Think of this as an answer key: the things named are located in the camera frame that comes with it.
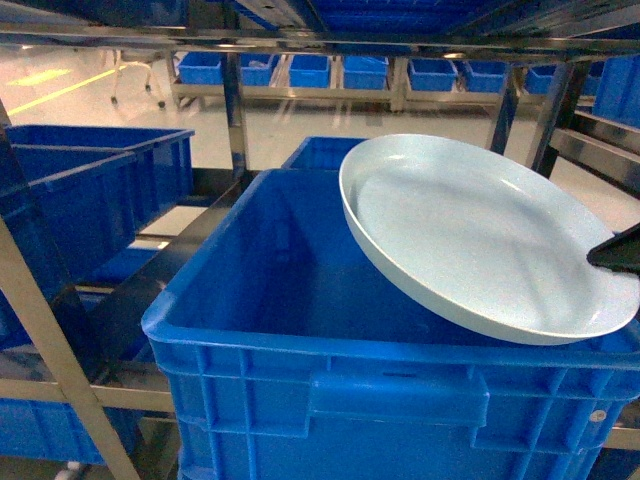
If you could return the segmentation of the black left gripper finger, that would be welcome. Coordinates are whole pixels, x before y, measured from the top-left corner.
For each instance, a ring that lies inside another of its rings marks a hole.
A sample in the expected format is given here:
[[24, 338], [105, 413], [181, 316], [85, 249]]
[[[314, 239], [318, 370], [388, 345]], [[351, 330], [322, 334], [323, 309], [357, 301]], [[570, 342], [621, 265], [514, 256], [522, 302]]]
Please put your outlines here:
[[587, 253], [590, 265], [613, 272], [639, 273], [639, 228], [631, 227], [592, 248]]

